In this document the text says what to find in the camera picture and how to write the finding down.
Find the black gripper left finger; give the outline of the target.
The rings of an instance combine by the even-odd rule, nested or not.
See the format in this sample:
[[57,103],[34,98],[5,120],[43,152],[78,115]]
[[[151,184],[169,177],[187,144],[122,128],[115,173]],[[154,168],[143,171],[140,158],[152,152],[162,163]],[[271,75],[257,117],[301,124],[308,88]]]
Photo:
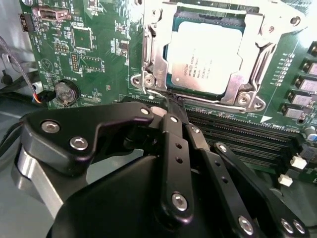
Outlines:
[[193,217],[188,117],[183,101],[168,97],[159,107],[140,102],[36,112],[22,123],[16,167],[56,217],[66,200],[86,185],[88,167],[135,148],[162,161],[158,212],[171,223]]

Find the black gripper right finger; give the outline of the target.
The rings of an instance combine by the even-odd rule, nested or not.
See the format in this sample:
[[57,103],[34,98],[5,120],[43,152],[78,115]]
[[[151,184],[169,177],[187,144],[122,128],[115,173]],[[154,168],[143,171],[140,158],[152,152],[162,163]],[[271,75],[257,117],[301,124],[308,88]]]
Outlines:
[[203,133],[189,122],[184,100],[176,97],[190,144],[201,156],[219,197],[226,238],[308,238],[309,229],[227,146],[209,146]]

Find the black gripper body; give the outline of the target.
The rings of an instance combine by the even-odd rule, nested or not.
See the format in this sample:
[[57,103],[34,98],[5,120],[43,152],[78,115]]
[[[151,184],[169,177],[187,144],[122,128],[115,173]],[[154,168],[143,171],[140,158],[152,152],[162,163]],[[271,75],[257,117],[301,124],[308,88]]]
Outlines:
[[207,176],[191,171],[194,217],[168,226],[157,210],[161,162],[138,158],[73,194],[60,208],[51,238],[232,238],[219,197]]

